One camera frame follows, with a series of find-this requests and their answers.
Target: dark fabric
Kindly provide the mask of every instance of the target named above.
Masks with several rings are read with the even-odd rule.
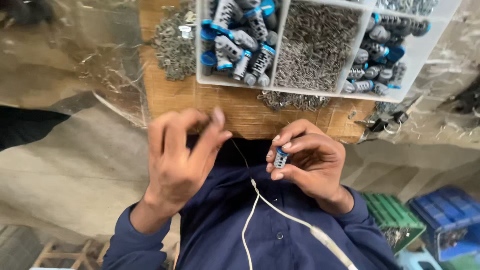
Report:
[[[250,147],[249,141],[236,142],[240,142],[237,144],[246,156],[266,153],[270,144],[263,141]],[[176,269],[249,268],[241,239],[256,198],[249,175],[257,182],[260,193],[276,207],[324,230],[359,270],[399,269],[385,238],[369,216],[365,201],[356,191],[349,189],[355,199],[353,210],[334,217],[321,210],[296,185],[285,180],[270,180],[263,155],[259,165],[251,165],[249,160],[250,171],[241,158],[238,165],[226,166],[225,163],[235,163],[228,157],[236,160],[235,153],[238,153],[236,149],[232,152],[230,144],[227,142],[222,149],[225,159],[219,156],[205,184],[180,212],[181,241]],[[254,160],[260,161],[260,158],[252,157],[252,163]],[[104,258],[105,270],[163,269],[166,255],[159,250],[170,224],[155,234],[140,234],[129,220],[133,207],[127,208],[117,222]],[[345,269],[307,227],[286,219],[262,200],[250,220],[245,239],[254,269]]]
[[[45,138],[70,115],[0,106],[0,151]]]

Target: plastic sorting box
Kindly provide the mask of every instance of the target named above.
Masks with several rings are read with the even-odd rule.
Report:
[[[204,5],[207,0],[199,0],[196,5],[197,9],[197,25],[200,29],[201,20],[204,18]],[[221,75],[211,75],[205,76],[202,74],[201,63],[200,63],[200,55],[201,55],[201,40],[200,40],[200,31],[196,31],[196,54],[197,54],[197,81],[201,84],[210,84],[210,85],[222,85],[222,86],[235,86],[235,87],[248,87],[252,89],[266,89],[266,90],[273,90],[273,91],[281,91],[281,92],[289,92],[289,93],[296,93],[296,94],[304,94],[304,95],[319,95],[319,96],[328,96],[328,97],[343,97],[343,98],[357,98],[357,99],[368,99],[368,100],[376,100],[376,101],[387,101],[387,102],[401,102],[405,95],[407,94],[410,87],[413,85],[418,73],[422,69],[422,66],[428,59],[431,51],[437,44],[440,36],[442,35],[443,31],[447,27],[448,23],[452,19],[455,11],[457,10],[458,6],[461,3],[461,0],[440,0],[439,4],[434,8],[433,12],[430,16],[416,16],[411,14],[406,14],[402,12],[395,12],[390,10],[378,9],[375,7],[376,0],[364,0],[361,3],[358,2],[350,2],[346,0],[304,0],[314,3],[326,4],[326,5],[334,5],[346,8],[352,8],[362,11],[362,16],[359,19],[359,28],[357,32],[357,36],[352,44],[351,55],[347,59],[343,71],[340,75],[340,78],[337,83],[337,88],[335,92],[325,92],[321,90],[310,90],[310,89],[300,89],[300,88],[289,88],[289,87],[275,87],[274,80],[275,80],[275,73],[276,73],[276,66],[278,56],[280,54],[280,45],[283,36],[283,28],[285,25],[285,21],[287,19],[288,9],[291,3],[291,0],[280,0],[281,7],[278,13],[278,43],[275,46],[276,54],[273,60],[272,68],[267,72],[267,75],[270,77],[270,85],[267,87],[261,86],[248,86],[243,82],[236,81],[232,78],[227,78]],[[363,40],[365,35],[365,31],[367,28],[367,22],[369,17],[373,12],[379,14],[388,14],[388,15],[396,15],[396,16],[404,16],[415,18],[417,20],[424,20],[428,19],[432,23],[432,27],[430,31],[423,37],[413,37],[409,36],[406,38],[407,46],[406,46],[406,54],[400,60],[407,65],[407,72],[402,82],[401,89],[392,89],[388,95],[386,96],[378,96],[373,93],[367,94],[353,94],[353,93],[342,93],[342,87],[345,83],[345,80],[348,76],[350,68],[352,67],[353,60],[355,55],[360,48],[360,44]]]
[[[480,251],[480,203],[456,187],[443,187],[411,199],[412,211],[427,224],[423,240],[438,261]],[[442,234],[467,228],[468,233],[454,247],[440,248]]]
[[[417,252],[401,250],[396,257],[396,261],[403,270],[443,270],[424,247]]]
[[[406,236],[392,251],[394,254],[408,246],[425,231],[425,224],[405,207],[394,195],[381,193],[362,193],[367,202],[368,212],[375,218],[375,223],[381,230],[387,228],[409,228]]]

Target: finger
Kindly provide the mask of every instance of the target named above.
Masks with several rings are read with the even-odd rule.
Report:
[[[282,146],[282,151],[287,154],[295,154],[303,150],[315,149],[325,157],[340,157],[345,152],[345,148],[339,142],[334,141],[326,135],[308,134],[295,138]]]
[[[187,131],[198,122],[206,121],[208,116],[197,109],[186,109],[169,120],[165,130],[165,154],[176,156],[185,153]]]
[[[163,136],[165,131],[165,125],[170,119],[177,116],[175,111],[169,111],[148,124],[148,146],[150,151],[154,153],[163,152]]]
[[[205,167],[207,157],[216,149],[224,124],[225,116],[222,110],[215,108],[212,113],[212,121],[198,139],[190,155],[192,166],[197,169],[203,169]]]
[[[270,146],[267,155],[265,157],[267,162],[273,163],[275,161],[275,156],[276,156],[276,147],[275,146]]]
[[[232,132],[230,131],[222,131],[222,133],[220,134],[220,136],[218,137],[218,142],[217,142],[217,145],[215,147],[215,149],[213,149],[211,152],[210,152],[210,155],[208,156],[207,158],[207,162],[205,164],[205,167],[204,167],[204,176],[206,177],[210,171],[212,170],[213,168],[213,165],[215,164],[215,160],[216,160],[216,157],[218,155],[218,151],[220,150],[220,148],[222,148],[223,144],[230,138],[232,138],[233,134]]]
[[[275,169],[275,166],[273,165],[273,163],[267,163],[267,168],[266,168],[266,171],[268,173],[272,173],[272,171]]]
[[[317,126],[306,119],[296,120],[282,128],[272,141],[272,146],[282,146],[301,134],[324,134]]]
[[[280,179],[287,179],[296,184],[303,185],[308,179],[310,175],[308,172],[294,166],[292,164],[285,164],[285,166],[281,169],[274,168],[270,175],[272,180],[280,180]]]

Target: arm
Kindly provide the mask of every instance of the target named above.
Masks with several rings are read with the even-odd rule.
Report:
[[[166,113],[150,123],[150,183],[142,200],[120,215],[103,269],[163,269],[166,254],[160,249],[170,218],[202,187],[218,149],[232,136],[223,131],[220,109],[214,109],[212,118],[193,150],[185,147],[187,130],[208,120],[207,115],[188,109]]]
[[[276,147],[290,154],[291,164],[273,166]],[[378,266],[398,269],[385,237],[368,214],[363,198],[340,185],[345,148],[308,120],[298,120],[282,129],[266,158],[273,180],[289,179],[315,199],[342,226],[349,239]]]

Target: transparent plastic wrap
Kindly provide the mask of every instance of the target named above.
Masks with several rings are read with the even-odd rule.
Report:
[[[93,105],[93,93],[146,127],[137,1],[24,1],[51,8],[46,19],[28,20],[12,16],[9,2],[2,4],[0,104],[73,114]]]
[[[408,119],[391,120],[386,131],[366,132],[362,139],[480,148],[479,36],[480,2],[463,0],[407,97],[399,104],[377,104],[387,110],[372,116],[391,118],[410,109]]]

